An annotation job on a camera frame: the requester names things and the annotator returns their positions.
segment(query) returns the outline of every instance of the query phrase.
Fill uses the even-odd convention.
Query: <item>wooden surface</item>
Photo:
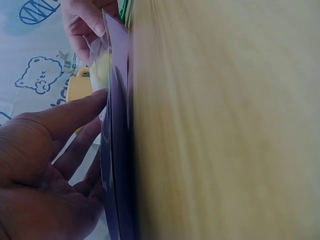
[[[136,0],[142,239],[320,239],[320,1]]]

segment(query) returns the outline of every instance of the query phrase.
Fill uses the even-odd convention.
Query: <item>purple cardboard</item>
[[[127,119],[129,35],[120,22],[103,14],[112,46],[112,75],[101,138],[105,213],[111,240],[133,240],[134,177]]]

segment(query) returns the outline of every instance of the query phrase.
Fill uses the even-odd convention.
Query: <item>tablecloth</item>
[[[63,72],[57,55],[69,50],[59,0],[1,1],[0,126],[20,113],[66,102],[71,73]],[[97,149],[97,145],[90,148],[70,184],[82,179]],[[108,236],[103,216],[87,239],[105,240]]]

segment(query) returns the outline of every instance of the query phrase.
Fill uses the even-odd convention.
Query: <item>green object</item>
[[[121,18],[121,21],[123,24],[126,23],[126,12],[127,12],[127,7],[128,7],[128,2],[129,2],[129,0],[123,1],[121,10],[119,12],[119,15],[120,15],[120,18]]]

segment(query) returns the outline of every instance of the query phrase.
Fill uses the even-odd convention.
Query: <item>printed pattern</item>
[[[9,120],[11,120],[11,117],[9,117],[4,112],[0,111],[0,127],[6,122],[8,122]]]
[[[72,76],[75,76],[75,74],[71,74],[70,77],[67,79],[67,81],[65,81],[64,86],[60,92],[60,98],[56,101],[56,103],[50,104],[51,107],[65,104],[67,102],[66,98],[67,98],[68,84],[69,84],[69,80]]]
[[[60,7],[58,0],[29,0],[19,12],[21,22],[35,25],[43,22]]]
[[[15,82],[17,88],[34,90],[37,94],[45,94],[51,85],[63,74],[59,61],[44,56],[33,57],[22,77]]]

